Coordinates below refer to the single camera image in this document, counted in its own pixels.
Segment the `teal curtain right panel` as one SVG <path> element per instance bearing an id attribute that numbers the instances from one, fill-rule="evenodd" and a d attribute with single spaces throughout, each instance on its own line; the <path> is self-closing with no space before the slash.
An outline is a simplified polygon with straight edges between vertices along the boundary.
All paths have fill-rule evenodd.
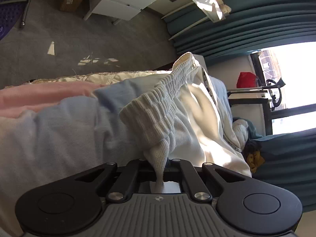
<path id="1" fill-rule="evenodd" d="M 252 176 L 287 189 L 301 201 L 304 212 L 315 210 L 315 129 L 268 136 L 252 134 L 261 144 L 265 163 Z"/>

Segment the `mustard yellow garment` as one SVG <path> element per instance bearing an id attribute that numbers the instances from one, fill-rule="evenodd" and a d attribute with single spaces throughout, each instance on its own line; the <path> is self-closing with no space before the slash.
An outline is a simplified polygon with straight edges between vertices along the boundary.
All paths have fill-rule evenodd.
<path id="1" fill-rule="evenodd" d="M 250 171 L 252 174 L 256 173 L 257 169 L 265 163 L 264 158 L 261 156 L 260 151 L 257 150 L 253 153 L 249 153 L 246 157 L 246 162 L 250 167 Z"/>

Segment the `teal curtain panel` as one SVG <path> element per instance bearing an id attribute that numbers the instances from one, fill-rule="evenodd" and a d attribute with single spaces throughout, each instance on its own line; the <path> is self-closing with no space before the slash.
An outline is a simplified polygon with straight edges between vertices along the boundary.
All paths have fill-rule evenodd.
<path id="1" fill-rule="evenodd" d="M 252 176 L 287 189 L 301 201 L 304 212 L 315 210 L 315 129 L 268 136 L 252 134 L 261 144 L 265 163 Z"/>
<path id="2" fill-rule="evenodd" d="M 224 20 L 206 20 L 174 38 L 178 55 L 202 55 L 212 65 L 264 48 L 315 41 L 315 0 L 223 2 L 231 8 Z"/>

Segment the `white knit zip sweater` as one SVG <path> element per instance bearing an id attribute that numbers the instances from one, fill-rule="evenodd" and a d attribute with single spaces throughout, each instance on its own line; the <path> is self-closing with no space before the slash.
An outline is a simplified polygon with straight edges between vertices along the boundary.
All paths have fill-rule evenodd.
<path id="1" fill-rule="evenodd" d="M 251 176 L 230 108 L 220 101 L 192 53 L 183 54 L 169 74 L 126 105 L 119 116 L 136 135 L 156 173 L 156 193 L 163 192 L 163 171 L 173 158 L 194 166 L 211 162 Z"/>

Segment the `dark black garment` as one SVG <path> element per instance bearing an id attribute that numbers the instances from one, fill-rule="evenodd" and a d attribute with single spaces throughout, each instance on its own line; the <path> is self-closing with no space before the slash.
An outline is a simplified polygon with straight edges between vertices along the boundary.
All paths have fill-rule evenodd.
<path id="1" fill-rule="evenodd" d="M 243 157 L 247 159 L 249 155 L 254 155 L 255 152 L 260 151 L 261 144 L 255 140 L 248 140 L 242 151 Z"/>

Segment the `red bag on sill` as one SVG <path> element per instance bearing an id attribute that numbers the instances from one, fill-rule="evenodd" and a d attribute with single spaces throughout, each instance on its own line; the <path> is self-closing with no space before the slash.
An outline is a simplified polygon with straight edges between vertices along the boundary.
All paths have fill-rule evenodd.
<path id="1" fill-rule="evenodd" d="M 237 88 L 251 88 L 256 87 L 258 77 L 252 72 L 241 72 L 239 74 L 236 87 Z"/>

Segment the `silver black tripod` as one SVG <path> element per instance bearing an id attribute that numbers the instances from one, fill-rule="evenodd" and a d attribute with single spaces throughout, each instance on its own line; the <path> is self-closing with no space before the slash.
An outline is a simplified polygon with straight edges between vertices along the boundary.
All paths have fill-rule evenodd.
<path id="1" fill-rule="evenodd" d="M 234 117 L 252 122 L 260 135 L 272 135 L 272 117 L 268 90 L 257 88 L 231 89 L 227 91 L 228 101 Z"/>

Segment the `cream quilted bedspread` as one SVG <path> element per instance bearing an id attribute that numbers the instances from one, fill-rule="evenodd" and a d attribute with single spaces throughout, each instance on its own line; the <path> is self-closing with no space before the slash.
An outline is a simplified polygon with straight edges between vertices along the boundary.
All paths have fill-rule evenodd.
<path id="1" fill-rule="evenodd" d="M 103 72 L 92 73 L 87 75 L 63 76 L 56 79 L 39 79 L 32 83 L 25 83 L 19 86 L 8 86 L 1 91 L 16 90 L 58 90 L 58 89 L 73 89 L 76 87 L 104 87 L 111 84 L 121 82 L 126 79 L 132 79 L 152 74 L 170 74 L 169 71 L 123 71 L 123 72 Z"/>

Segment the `black exercise bike handlebar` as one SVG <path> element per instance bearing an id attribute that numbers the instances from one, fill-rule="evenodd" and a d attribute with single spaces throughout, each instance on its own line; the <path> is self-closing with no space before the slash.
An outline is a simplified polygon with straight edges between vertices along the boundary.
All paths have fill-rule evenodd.
<path id="1" fill-rule="evenodd" d="M 271 111 L 274 111 L 282 103 L 282 92 L 281 88 L 285 86 L 285 82 L 280 78 L 277 82 L 272 79 L 266 80 L 266 85 L 269 91 L 269 94 L 272 98 Z"/>

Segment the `window with dark frame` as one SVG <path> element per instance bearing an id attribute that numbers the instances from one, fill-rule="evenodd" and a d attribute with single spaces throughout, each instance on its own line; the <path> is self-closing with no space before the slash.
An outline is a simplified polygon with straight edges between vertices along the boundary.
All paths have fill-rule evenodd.
<path id="1" fill-rule="evenodd" d="M 251 55 L 261 85 L 282 78 L 282 103 L 271 111 L 273 134 L 315 128 L 315 42 L 262 49 Z"/>

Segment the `white upright panel appliance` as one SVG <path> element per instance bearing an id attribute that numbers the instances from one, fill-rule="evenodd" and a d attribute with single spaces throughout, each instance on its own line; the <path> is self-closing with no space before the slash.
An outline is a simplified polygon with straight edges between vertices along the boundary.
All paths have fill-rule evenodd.
<path id="1" fill-rule="evenodd" d="M 206 71 L 206 73 L 208 73 L 208 69 L 207 69 L 204 57 L 202 55 L 197 55 L 197 54 L 193 54 L 193 56 L 195 60 L 197 60 L 199 64 L 202 66 L 202 68 Z"/>

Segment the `teal curtain left panel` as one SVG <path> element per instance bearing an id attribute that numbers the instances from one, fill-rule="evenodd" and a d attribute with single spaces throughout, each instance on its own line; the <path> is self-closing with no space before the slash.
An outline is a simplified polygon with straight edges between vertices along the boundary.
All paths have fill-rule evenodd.
<path id="1" fill-rule="evenodd" d="M 202 55 L 212 65 L 264 48 L 315 41 L 315 0 L 223 2 L 231 8 L 224 20 L 206 20 L 174 38 L 178 55 Z"/>

